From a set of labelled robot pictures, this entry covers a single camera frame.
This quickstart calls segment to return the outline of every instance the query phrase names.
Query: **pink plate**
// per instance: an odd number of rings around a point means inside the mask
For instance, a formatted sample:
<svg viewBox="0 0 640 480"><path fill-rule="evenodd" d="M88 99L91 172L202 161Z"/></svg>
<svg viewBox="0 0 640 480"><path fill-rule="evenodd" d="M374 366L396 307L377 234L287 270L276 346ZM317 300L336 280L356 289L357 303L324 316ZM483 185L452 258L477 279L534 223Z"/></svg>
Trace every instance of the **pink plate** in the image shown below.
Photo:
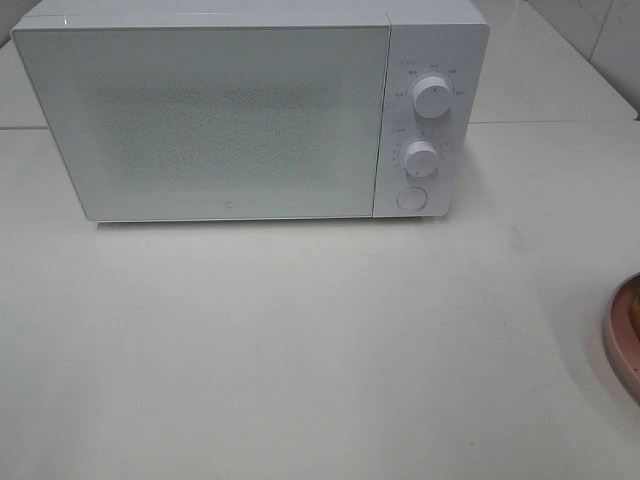
<svg viewBox="0 0 640 480"><path fill-rule="evenodd" d="M629 308L640 288L640 274L625 280L611 297L604 337L613 369L640 401L640 338L633 329Z"/></svg>

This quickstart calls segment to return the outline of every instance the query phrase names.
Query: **wall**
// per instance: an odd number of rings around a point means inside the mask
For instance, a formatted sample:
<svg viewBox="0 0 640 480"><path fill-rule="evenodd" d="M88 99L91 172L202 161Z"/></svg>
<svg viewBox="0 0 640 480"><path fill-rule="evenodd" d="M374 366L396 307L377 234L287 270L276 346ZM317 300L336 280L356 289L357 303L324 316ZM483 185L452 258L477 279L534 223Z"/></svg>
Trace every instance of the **wall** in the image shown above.
<svg viewBox="0 0 640 480"><path fill-rule="evenodd" d="M640 0L529 0L640 111Z"/></svg>
<svg viewBox="0 0 640 480"><path fill-rule="evenodd" d="M9 40L11 28L40 0L0 0L0 46Z"/></svg>
<svg viewBox="0 0 640 480"><path fill-rule="evenodd" d="M591 58L612 0L529 0L586 59Z"/></svg>
<svg viewBox="0 0 640 480"><path fill-rule="evenodd" d="M591 63L640 111L640 0L614 0Z"/></svg>

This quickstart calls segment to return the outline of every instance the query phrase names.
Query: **microwave top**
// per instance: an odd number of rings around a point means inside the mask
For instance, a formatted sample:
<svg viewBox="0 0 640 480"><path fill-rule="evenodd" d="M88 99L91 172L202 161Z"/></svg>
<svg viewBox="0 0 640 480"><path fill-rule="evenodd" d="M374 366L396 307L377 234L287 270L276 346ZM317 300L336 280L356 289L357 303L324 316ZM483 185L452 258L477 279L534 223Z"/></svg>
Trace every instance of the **microwave top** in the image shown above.
<svg viewBox="0 0 640 480"><path fill-rule="evenodd" d="M470 0L43 0L16 29L484 23Z"/></svg>

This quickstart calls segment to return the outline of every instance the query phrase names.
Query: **power knob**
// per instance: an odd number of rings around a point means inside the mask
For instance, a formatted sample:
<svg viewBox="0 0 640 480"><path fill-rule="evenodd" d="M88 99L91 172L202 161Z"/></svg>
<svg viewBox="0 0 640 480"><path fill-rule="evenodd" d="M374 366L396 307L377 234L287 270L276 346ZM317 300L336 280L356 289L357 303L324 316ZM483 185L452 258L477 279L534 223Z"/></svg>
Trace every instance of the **power knob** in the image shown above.
<svg viewBox="0 0 640 480"><path fill-rule="evenodd" d="M413 108L423 118L437 118L451 108L453 86L444 75L431 74L413 86Z"/></svg>
<svg viewBox="0 0 640 480"><path fill-rule="evenodd" d="M404 151L404 169L412 177L428 177L440 164L440 155L429 142L413 142Z"/></svg>

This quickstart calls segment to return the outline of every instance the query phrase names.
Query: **door glass panel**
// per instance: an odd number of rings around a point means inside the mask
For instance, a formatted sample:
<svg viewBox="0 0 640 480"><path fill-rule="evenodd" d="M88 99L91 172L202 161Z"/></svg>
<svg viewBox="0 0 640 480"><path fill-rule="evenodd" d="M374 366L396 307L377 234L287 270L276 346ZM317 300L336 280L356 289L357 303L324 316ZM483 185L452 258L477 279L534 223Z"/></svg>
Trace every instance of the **door glass panel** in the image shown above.
<svg viewBox="0 0 640 480"><path fill-rule="evenodd" d="M18 32L89 218L370 215L388 31Z"/></svg>

